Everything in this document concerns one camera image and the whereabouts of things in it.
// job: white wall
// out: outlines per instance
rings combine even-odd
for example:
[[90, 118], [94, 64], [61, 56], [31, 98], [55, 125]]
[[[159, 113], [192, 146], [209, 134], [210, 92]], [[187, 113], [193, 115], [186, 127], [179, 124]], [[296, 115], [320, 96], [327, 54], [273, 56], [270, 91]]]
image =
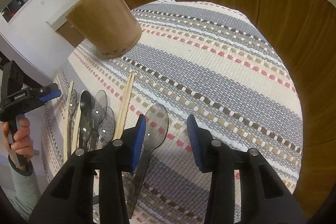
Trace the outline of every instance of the white wall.
[[73, 47], [46, 23], [66, 3], [77, 0], [30, 0], [8, 24], [0, 17], [0, 33], [33, 66], [53, 79]]
[[[7, 23], [2, 21], [0, 18], [0, 26]], [[0, 51], [9, 59], [14, 60], [19, 67], [27, 74], [30, 78], [34, 79], [37, 83], [41, 85], [49, 85], [52, 83], [52, 79], [45, 75], [43, 72], [38, 70], [33, 64], [27, 61], [20, 53], [18, 53], [8, 41], [2, 37], [0, 33]]]

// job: spoon handle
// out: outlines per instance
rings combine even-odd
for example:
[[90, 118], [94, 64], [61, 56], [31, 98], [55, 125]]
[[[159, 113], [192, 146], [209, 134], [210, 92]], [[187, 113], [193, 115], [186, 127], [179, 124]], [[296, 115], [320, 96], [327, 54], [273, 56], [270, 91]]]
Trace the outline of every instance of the spoon handle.
[[69, 105], [70, 105], [70, 101], [71, 101], [71, 93], [74, 87], [74, 82], [71, 81], [70, 82], [70, 87], [68, 90], [68, 99], [67, 99], [67, 106], [66, 106], [66, 110], [65, 110], [65, 125], [64, 125], [64, 133], [63, 133], [63, 162], [65, 163], [68, 160], [69, 157], [69, 153], [68, 153], [68, 132], [69, 132]]
[[87, 152], [87, 143], [89, 140], [85, 139], [83, 135], [79, 135], [79, 145], [78, 148], [84, 149], [85, 152]]
[[142, 187], [143, 181], [147, 173], [149, 162], [151, 160], [151, 155], [152, 155], [151, 150], [144, 150], [140, 158], [140, 162], [139, 162], [139, 165], [138, 165], [138, 168], [136, 170], [135, 177], [133, 180], [133, 183], [135, 186], [135, 193], [134, 193], [134, 196], [132, 196], [127, 201], [127, 204], [126, 204], [128, 219], [132, 218], [133, 211], [137, 203], [137, 200], [138, 200], [138, 197], [141, 191], [141, 187]]
[[92, 129], [92, 133], [91, 133], [91, 142], [90, 142], [89, 151], [96, 150], [96, 144], [97, 144], [98, 136], [99, 136], [99, 134], [98, 134], [98, 127], [95, 126]]
[[71, 131], [72, 131], [72, 115], [68, 118], [68, 128], [67, 128], [67, 155], [68, 158], [71, 156]]
[[79, 123], [81, 121], [81, 108], [78, 104], [77, 106], [77, 113], [75, 118], [75, 124], [73, 125], [73, 133], [72, 133], [72, 141], [71, 141], [71, 154], [75, 152], [77, 149], [77, 143], [78, 143], [78, 134], [79, 134]]

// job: light green sleeve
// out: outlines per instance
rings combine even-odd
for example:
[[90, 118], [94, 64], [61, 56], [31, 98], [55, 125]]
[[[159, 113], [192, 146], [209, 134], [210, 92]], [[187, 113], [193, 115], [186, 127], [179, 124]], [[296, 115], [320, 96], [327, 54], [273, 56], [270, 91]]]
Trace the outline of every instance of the light green sleeve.
[[15, 167], [10, 157], [8, 159], [16, 191], [16, 196], [9, 199], [9, 201], [15, 210], [28, 221], [30, 214], [41, 197], [36, 174], [31, 161], [26, 166], [27, 171], [22, 171]]

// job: gray stripe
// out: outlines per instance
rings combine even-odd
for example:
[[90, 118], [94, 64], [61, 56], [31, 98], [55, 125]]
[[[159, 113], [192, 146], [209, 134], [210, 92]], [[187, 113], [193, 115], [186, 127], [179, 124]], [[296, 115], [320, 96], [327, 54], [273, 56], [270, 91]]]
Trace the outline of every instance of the gray stripe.
[[143, 203], [142, 201], [139, 200], [138, 203], [137, 203], [137, 207], [140, 210], [144, 211], [146, 214], [150, 215], [151, 219], [154, 220], [154, 221], [156, 221], [156, 223], [160, 223], [160, 224], [173, 224], [169, 220], [166, 219], [167, 216], [162, 217], [160, 215], [160, 211], [159, 210], [155, 211], [155, 209], [153, 208], [152, 204], [148, 204], [147, 205], [147, 204], [145, 204], [145, 203]]
[[55, 155], [55, 160], [60, 166], [62, 166], [63, 159], [60, 152], [63, 151], [63, 142], [59, 141], [59, 138], [62, 139], [62, 136], [60, 135], [60, 131], [58, 129], [57, 120], [55, 118], [51, 102], [46, 104], [46, 109], [44, 111], [44, 123], [46, 126], [48, 142], [50, 144], [50, 148], [53, 151], [53, 154]]
[[176, 5], [176, 4], [166, 4], [166, 3], [165, 4], [149, 3], [149, 4], [145, 4], [143, 6], [138, 7], [137, 10], [138, 9], [160, 11], [160, 12], [166, 12], [166, 13], [172, 13], [172, 14], [185, 15], [185, 16], [190, 16], [194, 18], [205, 19], [207, 21], [217, 22], [222, 25], [228, 25], [232, 28], [235, 28], [242, 32], [250, 33], [253, 36], [257, 36], [265, 40], [263, 35], [254, 26], [240, 19], [234, 18], [232, 16], [222, 14], [219, 12], [214, 12], [211, 10], [190, 7], [190, 6]]
[[[169, 151], [169, 148], [162, 148], [161, 150], [162, 153], [158, 154], [167, 153], [167, 151]], [[182, 176], [174, 169], [166, 165], [162, 160], [162, 155], [159, 155], [159, 158], [157, 158], [156, 155], [152, 156], [151, 163], [146, 174], [145, 182], [150, 187], [157, 189], [160, 195], [163, 195], [165, 198], [172, 200], [179, 207], [182, 207], [194, 213], [196, 216], [204, 219], [211, 184], [211, 173], [202, 174], [201, 172], [197, 172], [197, 178], [199, 179], [199, 181], [205, 183], [205, 187], [203, 188], [199, 185], [196, 185], [195, 183], [190, 182], [188, 179], [186, 179], [186, 176]], [[189, 163], [184, 162], [184, 165], [188, 167]], [[172, 206], [162, 201], [160, 198], [152, 194], [148, 189], [142, 188], [142, 191], [144, 194], [148, 195], [151, 199], [153, 199], [159, 205], [163, 206], [169, 212], [174, 213], [175, 215], [186, 220], [187, 222], [198, 223], [197, 221], [193, 221], [192, 218], [185, 215], [185, 213], [177, 211]], [[151, 204], [142, 195], [139, 197], [139, 200], [142, 201], [144, 204], [151, 206]], [[235, 207], [235, 215], [238, 218], [241, 208], [237, 204], [235, 205]], [[169, 221], [174, 222], [173, 218], [170, 218], [167, 215], [162, 216], [167, 217]]]
[[[88, 52], [85, 50], [85, 48], [86, 48], [85, 45], [82, 44], [82, 45], [80, 46], [80, 48], [81, 48], [81, 49], [83, 50], [83, 52], [85, 52], [85, 54], [87, 54], [88, 57], [90, 57], [92, 60], [94, 60], [94, 61], [97, 62], [97, 63], [100, 62], [101, 59], [100, 59], [99, 57], [96, 57], [96, 56], [92, 55], [92, 50], [89, 51], [90, 53], [88, 53]], [[120, 61], [121, 63], [124, 63], [127, 67], [129, 67], [129, 64], [126, 63], [125, 61], [122, 61], [122, 60], [119, 60], [119, 61]], [[122, 75], [124, 75], [124, 77], [127, 77], [127, 76], [128, 76], [128, 73], [127, 73], [125, 70], [121, 69], [119, 66], [117, 66], [116, 64], [114, 64], [114, 63], [113, 63], [112, 61], [110, 61], [110, 60], [107, 60], [107, 61], [105, 61], [104, 63], [100, 63], [101, 67], [104, 68], [104, 69], [106, 69], [106, 70], [108, 70], [112, 75], [115, 75], [115, 73], [114, 73], [113, 71], [111, 71], [111, 69], [110, 69], [109, 67], [107, 67], [107, 66], [105, 65], [105, 63], [107, 63], [107, 65], [108, 65], [110, 68], [113, 68], [114, 70], [116, 70], [116, 71], [118, 71], [119, 73], [121, 73]], [[136, 67], [132, 67], [132, 68], [135, 69], [137, 72], [140, 72], [142, 75], [144, 75], [144, 72], [143, 72], [143, 71], [140, 71], [138, 68], [136, 68]], [[149, 78], [149, 79], [153, 79], [153, 80], [154, 80], [154, 78], [151, 78], [151, 75], [150, 75], [150, 74], [147, 74], [146, 76], [147, 76], [147, 78]], [[215, 129], [217, 132], [222, 133], [223, 136], [227, 136], [227, 137], [230, 138], [231, 140], [235, 140], [237, 143], [241, 143], [242, 145], [245, 145], [245, 146], [248, 147], [248, 148], [251, 148], [251, 147], [257, 147], [256, 145], [253, 145], [253, 144], [252, 144], [250, 141], [248, 141], [247, 139], [240, 137], [239, 135], [237, 135], [237, 134], [235, 134], [235, 133], [233, 133], [233, 132], [227, 130], [226, 128], [220, 126], [220, 125], [217, 124], [217, 123], [213, 123], [212, 121], [209, 121], [209, 120], [206, 119], [204, 116], [202, 116], [202, 115], [200, 115], [199, 113], [194, 112], [194, 111], [192, 111], [192, 110], [186, 108], [184, 105], [179, 104], [178, 102], [176, 102], [175, 100], [173, 100], [170, 96], [167, 96], [167, 95], [161, 93], [159, 90], [157, 90], [157, 89], [151, 87], [150, 85], [146, 85], [145, 83], [143, 83], [142, 81], [140, 81], [140, 80], [138, 80], [138, 79], [135, 79], [135, 80], [136, 80], [136, 83], [139, 83], [143, 88], [149, 90], [149, 91], [150, 91], [151, 93], [153, 93], [156, 97], [158, 97], [158, 98], [162, 98], [163, 100], [169, 102], [173, 107], [177, 108], [177, 109], [180, 110], [182, 113], [194, 114], [195, 117], [196, 117], [196, 119], [198, 119], [198, 120], [202, 121], [203, 123], [205, 123], [210, 129]], [[174, 92], [178, 92], [178, 90], [175, 90], [174, 87], [173, 87], [173, 88], [171, 88], [171, 87], [172, 87], [172, 86], [170, 86], [168, 89], [169, 89], [169, 90], [172, 90], [172, 91], [174, 91]], [[153, 101], [152, 98], [149, 98], [146, 94], [142, 93], [142, 92], [141, 92], [140, 90], [138, 90], [137, 88], [136, 88], [136, 90], [137, 90], [137, 92], [138, 92], [139, 94], [141, 94], [143, 97], [147, 98], [147, 99], [150, 100], [150, 101]], [[170, 112], [169, 110], [168, 110], [168, 113], [170, 113], [170, 114], [172, 114], [173, 116], [177, 117], [177, 118], [180, 119], [181, 121], [184, 121], [184, 118], [182, 118], [181, 116], [177, 115], [176, 113], [172, 113], [172, 112]], [[236, 124], [236, 123], [237, 123], [237, 120], [234, 120], [233, 117], [225, 116], [225, 119], [226, 119], [228, 122], [231, 122], [231, 123], [233, 123], [233, 124]], [[251, 130], [251, 128], [249, 128], [249, 127], [246, 127], [246, 126], [245, 126], [243, 129], [244, 129], [246, 132], [248, 132], [248, 133], [254, 133], [254, 132], [251, 132], [252, 130]], [[290, 155], [291, 153], [295, 153], [293, 150], [290, 150], [290, 149], [288, 149], [288, 148], [286, 148], [286, 147], [284, 147], [284, 146], [282, 146], [282, 148], [284, 148], [285, 151], [288, 151], [288, 154], [289, 154], [289, 155]], [[295, 165], [291, 164], [291, 163], [288, 162], [287, 160], [285, 160], [285, 159], [283, 159], [283, 158], [280, 158], [280, 157], [277, 156], [277, 155], [274, 155], [272, 152], [268, 152], [268, 151], [263, 150], [263, 151], [262, 151], [262, 154], [263, 154], [263, 156], [264, 156], [265, 158], [269, 158], [269, 159], [272, 159], [272, 160], [276, 160], [276, 161], [278, 161], [281, 165], [286, 166], [287, 168], [291, 169], [292, 171], [298, 173], [298, 167], [296, 167]], [[296, 179], [295, 177], [293, 177], [293, 176], [291, 176], [291, 175], [288, 175], [287, 173], [284, 173], [284, 172], [282, 172], [281, 170], [276, 170], [276, 171], [277, 171], [279, 174], [282, 174], [282, 175], [284, 175], [284, 176], [286, 176], [286, 177], [290, 177], [292, 180], [297, 181], [297, 179]]]
[[[227, 44], [227, 45], [232, 46], [234, 48], [240, 49], [243, 52], [249, 53], [251, 55], [259, 56], [262, 59], [266, 59], [269, 63], [274, 64], [278, 67], [281, 67], [283, 70], [285, 70], [285, 72], [287, 72], [285, 66], [283, 65], [282, 60], [280, 59], [280, 57], [274, 51], [273, 51], [274, 53], [269, 52], [269, 51], [265, 52], [263, 49], [261, 49], [257, 45], [253, 45], [253, 44], [246, 45], [249, 48], [247, 50], [247, 49], [243, 48], [243, 44], [241, 43], [240, 39], [238, 39], [237, 37], [236, 38], [230, 37], [229, 35], [225, 34], [224, 32], [219, 34], [215, 30], [210, 30], [210, 29], [201, 30], [201, 29], [196, 29], [195, 27], [193, 27], [194, 29], [191, 30], [190, 25], [188, 23], [184, 23], [182, 21], [182, 19], [181, 19], [180, 22], [177, 22], [176, 20], [173, 21], [172, 20], [173, 18], [169, 17], [169, 16], [165, 16], [165, 20], [161, 20], [161, 19], [158, 19], [158, 18], [151, 19], [151, 18], [146, 18], [145, 17], [146, 14], [150, 14], [150, 13], [139, 12], [135, 15], [135, 17], [139, 22], [145, 23], [147, 25], [153, 25], [153, 24], [162, 25], [162, 26], [165, 26], [165, 27], [168, 27], [168, 28], [179, 29], [179, 30], [182, 30], [184, 32], [192, 32], [192, 33], [195, 33], [199, 36], [206, 37], [206, 38], [212, 39], [214, 41], [219, 41], [221, 43]], [[236, 33], [234, 34], [230, 30], [227, 30], [227, 32], [231, 33], [231, 35], [236, 35], [236, 36], [241, 35], [241, 34], [236, 34]], [[252, 52], [251, 49], [257, 50], [258, 52], [257, 53]], [[277, 62], [275, 62], [274, 60], [271, 60], [270, 58], [266, 57], [265, 53], [267, 55], [271, 56], [272, 58], [276, 59]]]
[[41, 157], [42, 157], [42, 162], [43, 162], [43, 167], [47, 175], [47, 180], [50, 183], [52, 179], [54, 178], [53, 173], [50, 170], [50, 167], [48, 165], [47, 157], [45, 155], [45, 152], [43, 149], [41, 149]]
[[271, 131], [279, 133], [281, 129], [281, 135], [285, 139], [302, 147], [301, 119], [286, 107], [257, 92], [204, 67], [140, 43], [125, 56], [170, 79], [184, 83], [186, 87], [206, 95]]

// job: woven mat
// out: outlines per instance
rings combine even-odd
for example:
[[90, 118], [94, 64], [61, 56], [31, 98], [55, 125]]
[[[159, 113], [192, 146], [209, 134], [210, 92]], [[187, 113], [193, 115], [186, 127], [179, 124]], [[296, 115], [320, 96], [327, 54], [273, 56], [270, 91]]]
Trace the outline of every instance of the woven mat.
[[[128, 74], [135, 72], [126, 128], [156, 103], [166, 107], [170, 126], [152, 155], [131, 223], [204, 221], [211, 174], [195, 166], [186, 132], [189, 114], [231, 148], [257, 148], [293, 192], [303, 143], [300, 102], [283, 62], [247, 17], [212, 3], [174, 0], [144, 5], [133, 14], [143, 33], [131, 51], [102, 60], [84, 40], [57, 74], [62, 96], [48, 102], [44, 112], [42, 155], [48, 180], [63, 165], [61, 128], [70, 81], [79, 95], [105, 90], [117, 117]], [[237, 222], [238, 171], [235, 182]], [[97, 223], [98, 214], [95, 206]]]

